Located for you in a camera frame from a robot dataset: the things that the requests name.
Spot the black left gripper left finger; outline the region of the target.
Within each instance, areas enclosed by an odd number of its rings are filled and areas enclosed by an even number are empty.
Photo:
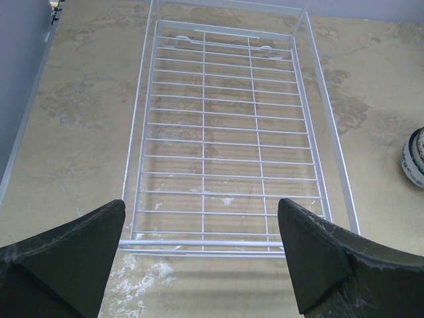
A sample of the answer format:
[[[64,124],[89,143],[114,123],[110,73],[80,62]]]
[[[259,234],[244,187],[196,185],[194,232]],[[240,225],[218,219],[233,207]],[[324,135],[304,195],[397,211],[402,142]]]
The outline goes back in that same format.
[[[125,222],[121,199],[1,248],[2,317],[97,317]]]

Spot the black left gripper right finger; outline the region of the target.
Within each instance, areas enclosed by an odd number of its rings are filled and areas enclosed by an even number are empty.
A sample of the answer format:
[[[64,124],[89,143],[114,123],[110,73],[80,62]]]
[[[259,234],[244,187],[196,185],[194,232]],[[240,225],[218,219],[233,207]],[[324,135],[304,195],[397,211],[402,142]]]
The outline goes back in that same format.
[[[278,224],[304,317],[422,317],[423,257],[328,222],[290,199]]]

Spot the blue floral bowl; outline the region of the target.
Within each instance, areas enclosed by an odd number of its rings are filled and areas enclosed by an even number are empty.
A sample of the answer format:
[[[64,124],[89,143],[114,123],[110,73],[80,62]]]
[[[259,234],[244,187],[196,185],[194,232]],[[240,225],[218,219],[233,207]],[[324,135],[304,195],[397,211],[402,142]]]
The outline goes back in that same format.
[[[401,167],[407,178],[417,187],[423,189],[423,172],[417,165],[413,157],[414,139],[418,135],[419,129],[414,131],[401,150]]]

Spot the white wire dish rack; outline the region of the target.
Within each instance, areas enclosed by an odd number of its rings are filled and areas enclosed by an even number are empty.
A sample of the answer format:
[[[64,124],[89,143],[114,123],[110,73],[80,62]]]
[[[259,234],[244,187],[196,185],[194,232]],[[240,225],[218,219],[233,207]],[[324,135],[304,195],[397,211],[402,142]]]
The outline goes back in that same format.
[[[283,258],[282,198],[360,232],[308,8],[149,3],[122,251]]]

